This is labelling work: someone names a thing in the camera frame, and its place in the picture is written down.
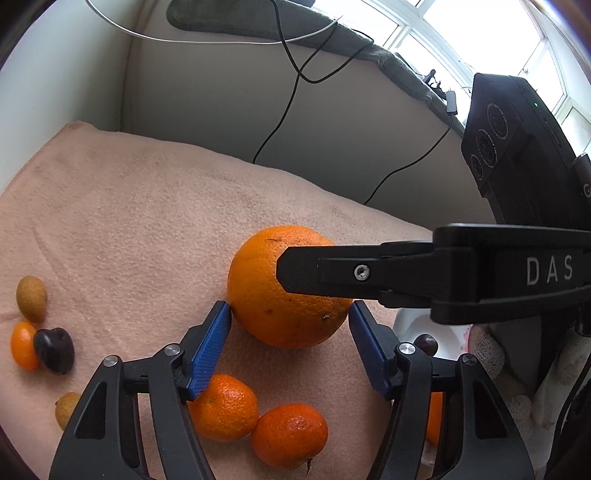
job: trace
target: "screw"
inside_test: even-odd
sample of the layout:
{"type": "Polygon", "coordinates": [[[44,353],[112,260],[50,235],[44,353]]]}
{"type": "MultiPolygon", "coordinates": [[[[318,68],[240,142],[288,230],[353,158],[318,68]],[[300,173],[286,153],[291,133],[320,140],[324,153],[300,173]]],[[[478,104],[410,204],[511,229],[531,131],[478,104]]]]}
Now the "screw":
{"type": "Polygon", "coordinates": [[[168,356],[175,356],[181,351],[181,346],[176,343],[171,343],[164,347],[164,353],[168,356]]]}
{"type": "Polygon", "coordinates": [[[357,265],[354,273],[357,280],[365,281],[369,278],[369,267],[367,265],[357,265]]]}
{"type": "Polygon", "coordinates": [[[106,356],[105,359],[103,360],[103,365],[106,367],[112,367],[114,365],[117,365],[118,361],[119,361],[119,359],[117,358],[117,355],[109,355],[109,356],[106,356]]]}
{"type": "Polygon", "coordinates": [[[476,360],[476,357],[474,355],[467,353],[462,357],[462,362],[464,362],[469,367],[473,367],[474,365],[476,365],[476,363],[478,363],[478,360],[476,360]]]}
{"type": "Polygon", "coordinates": [[[401,343],[398,349],[402,353],[404,353],[404,355],[412,355],[414,352],[417,351],[417,349],[412,343],[401,343]]]}

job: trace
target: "window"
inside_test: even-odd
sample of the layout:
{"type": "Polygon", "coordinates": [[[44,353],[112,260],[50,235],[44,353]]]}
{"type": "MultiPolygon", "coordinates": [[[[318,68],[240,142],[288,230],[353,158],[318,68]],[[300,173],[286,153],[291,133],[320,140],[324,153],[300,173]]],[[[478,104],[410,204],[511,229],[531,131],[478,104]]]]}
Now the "window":
{"type": "Polygon", "coordinates": [[[545,49],[539,61],[530,69],[524,69],[521,76],[537,90],[548,109],[555,112],[564,92],[550,50],[545,49]]]}
{"type": "Polygon", "coordinates": [[[476,72],[526,78],[564,120],[569,97],[557,57],[525,4],[524,0],[316,0],[314,9],[332,18],[342,15],[342,23],[399,53],[420,76],[435,69],[443,91],[456,92],[458,118],[464,123],[476,72]]]}
{"type": "Polygon", "coordinates": [[[405,59],[411,59],[409,63],[411,63],[415,72],[422,77],[426,76],[431,69],[435,69],[437,81],[441,82],[441,89],[444,92],[447,90],[456,92],[457,117],[461,122],[465,122],[470,111],[470,96],[466,89],[462,88],[456,78],[441,65],[433,54],[412,35],[407,35],[404,38],[398,48],[398,53],[405,59]]]}
{"type": "Polygon", "coordinates": [[[423,18],[474,73],[518,75],[541,40],[518,0],[437,0],[423,18]]]}
{"type": "Polygon", "coordinates": [[[398,27],[394,20],[361,0],[316,0],[313,9],[333,18],[342,15],[342,24],[367,33],[380,46],[388,41],[398,27]]]}

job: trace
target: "pink towel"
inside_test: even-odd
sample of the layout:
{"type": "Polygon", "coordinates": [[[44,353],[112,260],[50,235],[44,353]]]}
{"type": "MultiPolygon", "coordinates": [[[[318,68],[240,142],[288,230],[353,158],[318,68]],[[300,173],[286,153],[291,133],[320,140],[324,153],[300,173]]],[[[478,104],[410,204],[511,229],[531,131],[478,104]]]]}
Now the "pink towel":
{"type": "MultiPolygon", "coordinates": [[[[106,355],[144,358],[179,341],[225,298],[240,245],[262,228],[290,223],[336,244],[430,238],[283,171],[81,122],[66,125],[33,156],[0,200],[0,424],[41,480],[61,436],[55,401],[82,392],[106,355]],[[76,364],[65,377],[25,372],[11,358],[8,339],[20,319],[15,289],[25,275],[46,282],[43,327],[63,327],[74,341],[76,364]]],[[[392,322],[394,311],[369,306],[380,322],[392,322]]],[[[270,348],[234,324],[217,370],[250,385],[261,414],[289,402],[324,414],[329,441],[309,480],[366,478],[389,405],[372,391],[346,323],[304,351],[270,348]]],[[[150,473],[164,479],[148,399],[140,402],[150,473]]],[[[248,438],[203,440],[203,447],[219,480],[305,473],[266,467],[248,438]]]]}

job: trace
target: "white cable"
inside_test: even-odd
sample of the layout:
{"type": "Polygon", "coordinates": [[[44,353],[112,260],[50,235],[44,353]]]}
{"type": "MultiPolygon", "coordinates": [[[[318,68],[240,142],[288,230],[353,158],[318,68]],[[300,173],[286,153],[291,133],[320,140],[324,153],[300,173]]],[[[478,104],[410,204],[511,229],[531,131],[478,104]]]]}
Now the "white cable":
{"type": "MultiPolygon", "coordinates": [[[[115,21],[113,21],[109,17],[107,17],[103,12],[101,12],[94,5],[94,3],[92,3],[91,0],[85,0],[85,1],[86,1],[86,5],[88,5],[90,7],[90,9],[95,14],[97,14],[99,17],[101,17],[104,21],[106,21],[108,24],[112,25],[115,28],[118,28],[119,30],[127,33],[128,35],[131,35],[131,36],[136,37],[136,38],[143,38],[144,40],[157,40],[157,41],[162,41],[162,42],[166,42],[166,43],[189,43],[189,44],[197,44],[197,45],[280,45],[281,44],[280,41],[272,41],[272,42],[256,42],[256,41],[192,41],[192,40],[169,40],[167,38],[150,37],[148,35],[142,35],[141,33],[137,33],[137,32],[134,32],[133,30],[128,30],[127,28],[122,27],[121,25],[119,25],[118,23],[116,23],[115,21]]],[[[323,31],[328,30],[335,23],[337,23],[342,17],[343,16],[341,15],[339,18],[333,20],[329,25],[326,25],[321,30],[315,31],[313,33],[308,33],[307,35],[302,35],[301,37],[290,38],[289,40],[286,40],[286,42],[288,42],[288,43],[289,42],[294,42],[294,41],[298,41],[298,40],[303,40],[304,38],[313,37],[314,35],[318,35],[318,34],[322,33],[323,31]]]]}

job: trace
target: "white lace cloth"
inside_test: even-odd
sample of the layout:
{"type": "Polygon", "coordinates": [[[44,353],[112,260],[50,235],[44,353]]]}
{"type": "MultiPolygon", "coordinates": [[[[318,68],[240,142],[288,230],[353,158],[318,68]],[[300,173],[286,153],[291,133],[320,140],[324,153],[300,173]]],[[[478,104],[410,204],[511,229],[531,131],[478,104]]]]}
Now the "white lace cloth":
{"type": "Polygon", "coordinates": [[[527,396],[521,382],[503,370],[505,352],[486,326],[472,327],[468,351],[478,357],[494,380],[521,433],[534,469],[542,470],[550,456],[558,414],[589,356],[591,339],[573,330],[568,332],[564,347],[533,398],[527,396]]]}

